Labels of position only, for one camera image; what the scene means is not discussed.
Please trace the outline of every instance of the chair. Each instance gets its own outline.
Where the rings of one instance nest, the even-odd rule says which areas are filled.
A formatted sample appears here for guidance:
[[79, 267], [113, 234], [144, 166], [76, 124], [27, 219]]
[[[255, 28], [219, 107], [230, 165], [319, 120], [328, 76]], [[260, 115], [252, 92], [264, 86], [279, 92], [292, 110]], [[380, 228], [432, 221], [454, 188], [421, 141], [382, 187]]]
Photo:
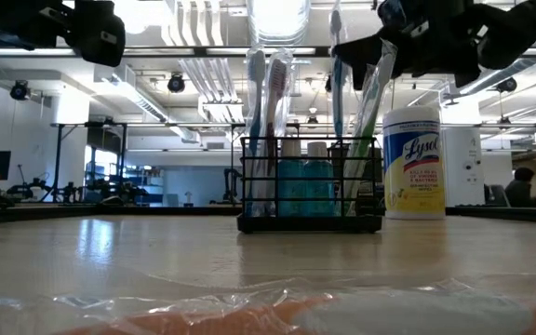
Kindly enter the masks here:
[[503, 189], [503, 186], [501, 185], [490, 185], [489, 186], [490, 195], [489, 199], [486, 200], [486, 205], [493, 205], [497, 207], [511, 207], [510, 201], [508, 201], [508, 197], [506, 196], [506, 191]]

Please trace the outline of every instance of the bottle cap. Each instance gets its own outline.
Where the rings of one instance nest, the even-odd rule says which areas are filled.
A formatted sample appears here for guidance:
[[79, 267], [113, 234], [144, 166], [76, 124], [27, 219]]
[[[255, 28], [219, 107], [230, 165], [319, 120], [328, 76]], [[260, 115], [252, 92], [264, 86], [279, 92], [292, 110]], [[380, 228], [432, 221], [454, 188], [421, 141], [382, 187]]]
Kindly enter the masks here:
[[299, 140], [282, 140], [282, 157], [301, 157], [302, 143]]
[[328, 157], [328, 148], [325, 142], [311, 142], [307, 144], [309, 157]]

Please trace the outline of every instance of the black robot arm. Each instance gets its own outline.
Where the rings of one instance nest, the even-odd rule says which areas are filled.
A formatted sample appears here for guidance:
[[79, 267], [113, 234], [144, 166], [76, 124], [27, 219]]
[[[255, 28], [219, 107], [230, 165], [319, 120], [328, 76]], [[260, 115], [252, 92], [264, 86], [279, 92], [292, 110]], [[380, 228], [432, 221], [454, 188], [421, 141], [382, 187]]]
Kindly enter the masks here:
[[333, 54], [361, 69], [378, 62], [385, 39], [398, 48], [394, 77], [455, 74], [462, 87], [479, 77], [479, 64], [503, 69], [536, 41], [536, 0], [509, 11], [472, 0], [386, 0], [378, 14], [376, 34], [335, 46]]

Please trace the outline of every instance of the white lid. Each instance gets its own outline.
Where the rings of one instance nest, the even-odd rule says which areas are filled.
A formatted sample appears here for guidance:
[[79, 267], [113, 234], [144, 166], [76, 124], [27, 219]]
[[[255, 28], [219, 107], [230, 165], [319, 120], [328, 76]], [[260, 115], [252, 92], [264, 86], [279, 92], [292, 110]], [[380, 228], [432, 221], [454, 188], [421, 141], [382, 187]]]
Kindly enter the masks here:
[[328, 147], [325, 142], [308, 143], [307, 155], [310, 157], [328, 157]]
[[282, 140], [282, 157], [301, 157], [302, 143], [299, 140]]
[[439, 110], [431, 106], [410, 106], [398, 108], [383, 116], [383, 126], [401, 122], [434, 121], [439, 122]]

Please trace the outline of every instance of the white pillar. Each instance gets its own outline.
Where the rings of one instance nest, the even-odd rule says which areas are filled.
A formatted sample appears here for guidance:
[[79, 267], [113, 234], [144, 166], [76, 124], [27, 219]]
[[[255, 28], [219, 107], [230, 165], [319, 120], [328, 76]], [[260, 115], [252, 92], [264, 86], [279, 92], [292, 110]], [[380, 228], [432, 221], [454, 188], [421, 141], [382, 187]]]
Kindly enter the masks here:
[[[481, 122], [478, 103], [461, 100], [441, 110], [442, 123], [476, 124]], [[446, 206], [485, 204], [484, 176], [481, 165], [481, 136], [477, 128], [444, 128], [444, 169]]]
[[[51, 102], [53, 122], [60, 124], [85, 123], [88, 121], [90, 99], [87, 95], [73, 89], [66, 89]], [[58, 187], [73, 181], [75, 185], [82, 185], [84, 180], [84, 152], [87, 144], [87, 129], [84, 127], [65, 127], [63, 134], [67, 135], [61, 142], [60, 174]], [[52, 128], [49, 135], [49, 159], [47, 170], [51, 176], [55, 171], [55, 157], [57, 154], [57, 129]]]

